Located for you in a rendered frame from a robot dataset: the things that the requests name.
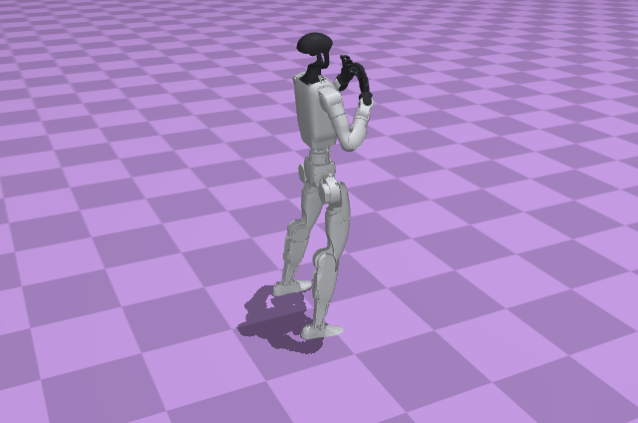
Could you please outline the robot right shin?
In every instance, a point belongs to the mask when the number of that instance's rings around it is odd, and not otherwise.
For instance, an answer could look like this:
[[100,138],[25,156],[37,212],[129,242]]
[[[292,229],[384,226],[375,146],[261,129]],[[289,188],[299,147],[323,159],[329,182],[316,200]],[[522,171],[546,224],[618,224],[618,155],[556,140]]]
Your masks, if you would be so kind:
[[[339,258],[340,260],[340,258]],[[312,295],[314,298],[313,323],[316,329],[324,329],[324,321],[328,312],[329,303],[335,289],[339,260],[336,264],[335,258],[330,253],[320,255],[317,260],[317,269],[313,271]],[[324,318],[323,318],[324,314]],[[323,322],[322,322],[323,318]],[[320,326],[321,324],[321,326]],[[316,325],[319,325],[316,327]]]

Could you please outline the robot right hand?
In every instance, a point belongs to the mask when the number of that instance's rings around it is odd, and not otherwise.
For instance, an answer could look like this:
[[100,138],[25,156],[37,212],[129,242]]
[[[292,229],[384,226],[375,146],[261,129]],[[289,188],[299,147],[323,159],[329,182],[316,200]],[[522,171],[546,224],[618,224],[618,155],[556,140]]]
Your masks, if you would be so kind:
[[350,71],[349,73],[354,74],[355,76],[357,76],[358,80],[359,80],[359,86],[360,86],[360,90],[361,90],[361,94],[359,96],[359,100],[361,100],[361,98],[363,97],[363,103],[366,106],[370,106],[372,104],[372,93],[370,93],[370,89],[369,89],[369,81],[368,81],[368,77],[365,73],[365,69],[364,67],[359,64],[359,63],[352,63],[350,67],[350,69],[355,70],[355,71]]

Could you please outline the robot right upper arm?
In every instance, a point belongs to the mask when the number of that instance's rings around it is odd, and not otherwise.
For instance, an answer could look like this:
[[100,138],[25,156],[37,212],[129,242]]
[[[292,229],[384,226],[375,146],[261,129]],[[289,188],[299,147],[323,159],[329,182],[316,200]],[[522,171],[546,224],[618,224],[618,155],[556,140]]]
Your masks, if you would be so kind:
[[322,109],[327,112],[331,120],[341,148],[346,152],[359,149],[361,146],[359,148],[352,148],[348,143],[348,137],[351,133],[349,132],[349,121],[344,110],[341,94],[331,87],[322,88],[318,93],[320,105]]

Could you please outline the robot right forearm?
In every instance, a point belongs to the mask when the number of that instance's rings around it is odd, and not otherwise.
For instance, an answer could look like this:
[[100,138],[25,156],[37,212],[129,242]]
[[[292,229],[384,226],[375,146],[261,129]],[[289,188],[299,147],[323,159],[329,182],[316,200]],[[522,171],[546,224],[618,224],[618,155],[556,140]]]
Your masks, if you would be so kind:
[[358,109],[356,110],[353,124],[350,126],[350,136],[348,137],[348,143],[352,148],[359,148],[363,141],[365,140],[367,133],[367,124],[370,118],[370,110],[374,106],[374,100],[372,99],[372,104],[370,106],[366,106],[363,103],[363,97],[358,103]]

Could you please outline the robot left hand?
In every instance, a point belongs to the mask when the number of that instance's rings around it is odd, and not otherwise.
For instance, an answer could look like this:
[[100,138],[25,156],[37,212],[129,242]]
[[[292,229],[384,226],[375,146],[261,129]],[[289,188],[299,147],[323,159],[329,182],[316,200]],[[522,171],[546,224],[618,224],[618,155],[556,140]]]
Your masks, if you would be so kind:
[[[351,64],[353,63],[353,61],[350,59],[349,56],[347,55],[340,55],[340,58],[342,60],[342,65],[343,68],[341,69],[341,74],[339,74],[336,79],[338,80],[339,84],[341,85],[341,87],[339,88],[339,91],[343,91],[346,89],[346,87],[348,86],[349,82],[353,79],[354,74],[349,73],[350,71],[355,71],[350,69]],[[346,58],[346,59],[345,59]],[[356,72],[356,71],[355,71]]]

